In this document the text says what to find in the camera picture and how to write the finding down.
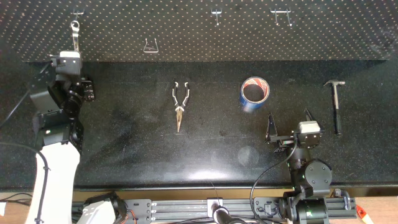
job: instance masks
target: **black tabletop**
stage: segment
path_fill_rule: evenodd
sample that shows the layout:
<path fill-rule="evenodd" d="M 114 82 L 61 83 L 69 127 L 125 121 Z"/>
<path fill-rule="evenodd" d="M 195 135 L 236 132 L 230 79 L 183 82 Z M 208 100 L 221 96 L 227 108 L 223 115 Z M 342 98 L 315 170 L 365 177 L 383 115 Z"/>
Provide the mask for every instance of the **black tabletop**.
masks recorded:
<path fill-rule="evenodd" d="M 325 127 L 311 155 L 332 166 L 333 186 L 398 184 L 394 61 L 87 62 L 83 71 L 95 83 L 96 100 L 80 113 L 85 140 L 77 190 L 249 187 L 285 157 L 265 142 L 268 113 L 279 134 L 289 134 L 305 121 L 305 108 Z M 3 73 L 9 83 L 1 85 L 2 118 L 27 81 Z M 239 87 L 251 76 L 267 80 L 271 91 L 262 108 L 245 113 Z M 346 82 L 338 87 L 342 138 L 334 135 L 331 86 L 323 86 L 332 78 Z M 189 82 L 191 93 L 179 133 L 174 82 Z M 185 90 L 179 90 L 182 101 Z M 0 131 L 0 140 L 31 145 L 34 113 L 26 100 Z M 34 155 L 0 149 L 0 189 L 31 189 Z M 260 186 L 289 187 L 287 166 L 271 170 Z"/>

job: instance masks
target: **perforated board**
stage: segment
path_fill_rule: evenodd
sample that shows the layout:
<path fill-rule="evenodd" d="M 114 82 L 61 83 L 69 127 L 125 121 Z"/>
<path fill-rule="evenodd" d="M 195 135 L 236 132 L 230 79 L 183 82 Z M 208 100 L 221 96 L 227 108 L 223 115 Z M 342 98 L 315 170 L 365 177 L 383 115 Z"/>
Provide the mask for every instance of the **perforated board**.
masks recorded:
<path fill-rule="evenodd" d="M 88 61 L 386 59 L 398 48 L 398 1 L 0 1 L 0 36 L 23 61 L 73 50 Z M 292 11 L 289 26 L 286 14 Z M 219 25 L 211 10 L 222 10 Z M 143 52 L 145 39 L 159 53 Z"/>

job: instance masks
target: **wooden surface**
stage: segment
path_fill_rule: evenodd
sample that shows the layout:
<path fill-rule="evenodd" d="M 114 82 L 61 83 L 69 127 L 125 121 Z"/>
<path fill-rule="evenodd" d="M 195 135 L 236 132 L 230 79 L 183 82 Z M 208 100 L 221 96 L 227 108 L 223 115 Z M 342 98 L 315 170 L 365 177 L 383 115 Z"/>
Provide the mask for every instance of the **wooden surface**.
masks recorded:
<path fill-rule="evenodd" d="M 375 224 L 398 223 L 398 197 L 359 197 L 356 198 L 356 203 L 365 209 Z M 24 223 L 28 211 L 29 208 L 26 206 L 8 203 L 6 206 L 6 215 L 4 217 L 0 217 L 0 224 Z M 330 223 L 360 224 L 363 222 L 357 218 L 346 220 L 330 220 Z"/>

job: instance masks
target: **pliers handle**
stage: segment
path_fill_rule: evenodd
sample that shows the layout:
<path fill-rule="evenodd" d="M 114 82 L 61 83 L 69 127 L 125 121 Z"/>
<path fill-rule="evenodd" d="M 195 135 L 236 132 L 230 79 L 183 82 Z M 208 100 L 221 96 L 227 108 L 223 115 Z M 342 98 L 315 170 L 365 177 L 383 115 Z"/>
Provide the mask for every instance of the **pliers handle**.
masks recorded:
<path fill-rule="evenodd" d="M 173 87 L 173 101 L 174 101 L 175 110 L 176 111 L 177 110 L 184 111 L 184 109 L 188 103 L 188 99 L 189 99 L 189 85 L 187 82 L 185 83 L 185 98 L 182 101 L 181 105 L 178 104 L 177 97 L 176 97 L 177 88 L 178 88 L 178 82 L 175 82 L 175 85 Z"/>

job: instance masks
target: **white object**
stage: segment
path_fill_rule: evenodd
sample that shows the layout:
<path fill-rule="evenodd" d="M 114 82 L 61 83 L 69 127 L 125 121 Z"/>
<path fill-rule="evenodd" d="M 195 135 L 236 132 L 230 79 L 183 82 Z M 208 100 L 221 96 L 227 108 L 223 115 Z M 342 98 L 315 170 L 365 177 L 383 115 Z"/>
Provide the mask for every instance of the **white object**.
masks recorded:
<path fill-rule="evenodd" d="M 51 144 L 44 146 L 41 153 L 49 165 L 49 176 L 45 189 L 41 220 L 46 224 L 72 224 L 71 207 L 73 181 L 80 154 L 72 144 Z M 36 224 L 40 196 L 44 179 L 44 163 L 36 155 L 37 175 L 32 203 L 25 224 Z"/>
<path fill-rule="evenodd" d="M 4 216 L 6 212 L 6 204 L 7 202 L 0 202 L 0 215 Z"/>
<path fill-rule="evenodd" d="M 112 203 L 100 201 L 86 206 L 77 224 L 112 224 L 115 219 Z"/>

